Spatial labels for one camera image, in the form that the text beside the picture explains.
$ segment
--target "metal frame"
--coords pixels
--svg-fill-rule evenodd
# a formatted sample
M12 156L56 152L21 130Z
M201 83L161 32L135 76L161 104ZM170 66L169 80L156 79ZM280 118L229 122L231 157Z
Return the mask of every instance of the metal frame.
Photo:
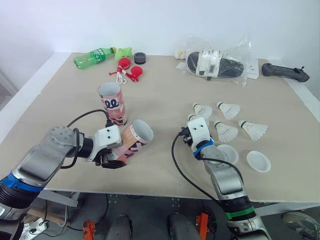
M80 192L72 192L71 196L67 197L59 193L56 193L54 191L43 190L38 195L38 198L76 208L79 204L79 201L78 201L79 195L80 195Z
M286 212L297 211L301 209L309 209L319 207L320 202L279 202L255 208L255 212L260 217L274 214L283 214Z

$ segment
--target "black game controller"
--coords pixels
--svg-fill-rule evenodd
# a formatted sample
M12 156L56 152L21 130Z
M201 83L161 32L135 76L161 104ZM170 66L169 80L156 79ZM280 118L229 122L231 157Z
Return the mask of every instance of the black game controller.
M310 78L308 74L306 74L304 71L304 66L299 69L299 68L288 68L288 67L283 67L283 66L274 66L271 63L265 63L262 65L262 74L264 76L284 76L284 77L289 77L292 79L298 80L300 83L304 83L308 81Z

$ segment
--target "power strip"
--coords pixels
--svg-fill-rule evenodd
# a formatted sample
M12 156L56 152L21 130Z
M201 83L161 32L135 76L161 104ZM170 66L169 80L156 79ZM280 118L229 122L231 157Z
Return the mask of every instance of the power strip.
M32 240L38 236L38 234L43 233L47 229L47 224L44 223L41 226L39 226L40 223L43 222L42 218L39 218L38 220L31 222L31 223L26 223L23 227L23 231L20 237L20 240ZM36 229L36 231L31 234L29 231L31 229Z

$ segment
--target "black cable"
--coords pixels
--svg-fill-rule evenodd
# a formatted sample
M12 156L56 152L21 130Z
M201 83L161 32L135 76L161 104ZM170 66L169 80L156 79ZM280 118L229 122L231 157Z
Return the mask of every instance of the black cable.
M72 124L74 124L74 123L75 123L76 121L78 121L79 119L81 119L81 118L83 118L83 117L85 117L85 116L87 116L87 115L89 115L89 114L96 113L96 112L102 112L102 113L104 113L105 116L106 116L107 123L108 123L108 122L111 122L110 117L109 117L109 114L108 114L108 112L107 112L106 110L96 109L96 110L88 111L88 112L86 112L86 113L78 116L76 119L74 119L72 122L70 122L70 123L67 125L67 127L69 128Z
M199 160L203 160L203 161L212 161L212 162L218 162L218 163L222 163L222 164L227 164L229 165L230 167L232 167L240 176L242 182L244 182L244 179L242 178L242 175L241 175L241 172L239 171L239 169L233 165L232 163L230 162L227 162L227 161L223 161L223 160L219 160L219 159L215 159L215 158L206 158L206 157L201 157Z
M108 195L105 194L105 200L106 200L106 208L105 208L105 211L104 211L104 214L102 215L102 217L100 218L100 220L95 224L96 226L98 224L101 223L101 221L106 217L107 215L107 212L108 212L108 209L109 209L109 199L108 199Z
M180 169L178 163L177 163L177 160L175 158L175 144L176 144L176 141L179 137L179 134L177 134L172 142L172 146L171 146L171 155L172 155L172 159L173 159L173 162L174 162L174 165L176 167L176 169L179 171L179 173L182 175L182 177L184 177L185 180L188 181L188 183L190 183L192 186L194 186L196 189L198 189L200 192L202 192L204 195L206 195L207 197L209 197L210 199L212 199L215 203L217 203L219 206L221 206L221 203L215 199L213 196L211 196L209 193L207 193L205 190L203 190L202 188L200 188L199 186L197 186L195 183L193 183Z
M45 200L45 214L44 214L44 219L42 222L39 223L39 226L44 224L47 221L47 215L48 215L48 201Z
M142 199L144 196L137 196L137 195L126 195L128 199L136 200L136 199Z
M76 228L73 228L71 226L66 226L68 229L72 229L74 231L78 231L78 232L83 232L83 229L76 229Z
M104 214L102 215L102 217L100 218L100 220L95 224L96 226L106 217L107 215L107 212L108 212L108 209L109 209L109 199L108 199L108 195L105 194L105 200L106 200L106 208L105 208L105 211L104 211ZM72 229L74 231L78 231L78 232L82 232L83 230L82 229L77 229L77 228L73 228L71 226L66 226L67 228L69 229Z
M68 216L69 216L69 207L67 206L66 207L66 211L68 213ZM78 232L83 232L83 229L77 229L77 228L73 228L72 226L66 226L68 229L72 229L74 231L78 231Z
M73 161L70 165L61 166L60 169L69 169L69 168L72 168L76 164L78 154L79 154L79 149L80 149L80 132L79 132L78 128L74 128L73 131L75 131L75 133L76 133L76 144L75 144Z
M63 225L63 227L62 227L62 230L61 230L61 232L60 233L58 233L57 235L55 235L55 236L52 236L52 235L49 235L49 234L47 234L47 233L45 233L45 232L41 232L41 233L32 233L31 232L31 229L29 230L29 233L31 234L31 235L41 235L41 234L44 234L44 235L47 235L48 237L50 237L50 238L56 238L56 237L59 237L59 236L61 236L62 235L62 233L64 232L64 230L65 230L65 228L66 228L66 225L67 225L67 222L69 221L69 213L68 213L68 215L67 215L68 217L67 217L67 220L65 221L65 224Z

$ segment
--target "white dish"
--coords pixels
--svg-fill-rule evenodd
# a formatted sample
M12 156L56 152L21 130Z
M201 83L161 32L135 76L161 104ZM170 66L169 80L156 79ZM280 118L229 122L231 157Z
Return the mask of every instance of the white dish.
M239 154L232 146L222 144L216 147L224 155L224 160L228 163L235 164L239 160Z
M259 151L250 151L246 156L246 161L253 170L260 173L269 172L271 169L269 158Z

